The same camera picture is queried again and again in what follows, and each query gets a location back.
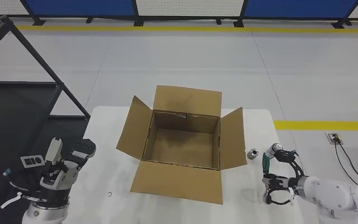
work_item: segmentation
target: small metal cylinder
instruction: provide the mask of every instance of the small metal cylinder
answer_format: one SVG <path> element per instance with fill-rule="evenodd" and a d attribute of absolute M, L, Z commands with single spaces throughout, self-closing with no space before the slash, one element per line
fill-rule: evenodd
<path fill-rule="evenodd" d="M 246 156 L 249 160 L 253 160 L 258 156 L 258 150 L 253 148 L 246 154 Z"/>
<path fill-rule="evenodd" d="M 273 158 L 277 150 L 282 150 L 282 145 L 279 143 L 273 144 L 270 148 L 268 148 L 268 150 L 266 150 L 265 154 L 269 158 Z"/>

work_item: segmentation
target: electrical outlet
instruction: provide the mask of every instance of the electrical outlet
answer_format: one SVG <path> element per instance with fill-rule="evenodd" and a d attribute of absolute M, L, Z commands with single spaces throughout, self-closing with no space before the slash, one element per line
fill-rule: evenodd
<path fill-rule="evenodd" d="M 338 136 L 338 138 L 341 140 L 341 144 L 343 144 L 343 140 L 342 140 L 341 136 L 338 133 L 327 133 L 326 132 L 326 136 L 327 136 L 327 139 L 328 139 L 329 143 L 330 144 L 335 144 L 335 142 L 333 140 L 335 135 Z"/>

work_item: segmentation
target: blue wall panel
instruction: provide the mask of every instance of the blue wall panel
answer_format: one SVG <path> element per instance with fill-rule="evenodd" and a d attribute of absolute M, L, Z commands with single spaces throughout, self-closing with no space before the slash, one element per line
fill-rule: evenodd
<path fill-rule="evenodd" d="M 340 18 L 356 0 L 248 0 L 245 16 Z"/>
<path fill-rule="evenodd" d="M 132 16 L 131 0 L 27 0 L 36 15 Z"/>

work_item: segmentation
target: box flap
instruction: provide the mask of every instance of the box flap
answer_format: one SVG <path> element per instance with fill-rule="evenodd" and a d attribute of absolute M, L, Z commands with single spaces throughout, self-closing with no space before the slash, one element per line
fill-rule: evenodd
<path fill-rule="evenodd" d="M 247 164 L 242 112 L 242 108 L 239 108 L 221 120 L 220 159 L 222 170 Z"/>
<path fill-rule="evenodd" d="M 220 171 L 141 161 L 131 192 L 223 203 Z"/>
<path fill-rule="evenodd" d="M 134 96 L 117 149 L 140 160 L 151 118 L 152 110 Z"/>
<path fill-rule="evenodd" d="M 153 109 L 221 116 L 221 107 L 221 92 L 176 86 L 157 86 Z"/>

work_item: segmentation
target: white pegboard panel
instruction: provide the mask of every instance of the white pegboard panel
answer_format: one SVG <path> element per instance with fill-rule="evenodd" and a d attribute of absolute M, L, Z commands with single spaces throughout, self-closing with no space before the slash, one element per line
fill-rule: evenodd
<path fill-rule="evenodd" d="M 239 16 L 243 0 L 136 0 L 140 16 Z"/>
<path fill-rule="evenodd" d="M 0 0 L 0 15 L 28 15 L 19 0 Z"/>
<path fill-rule="evenodd" d="M 352 14 L 349 16 L 349 18 L 358 18 L 358 7 L 354 9 Z"/>

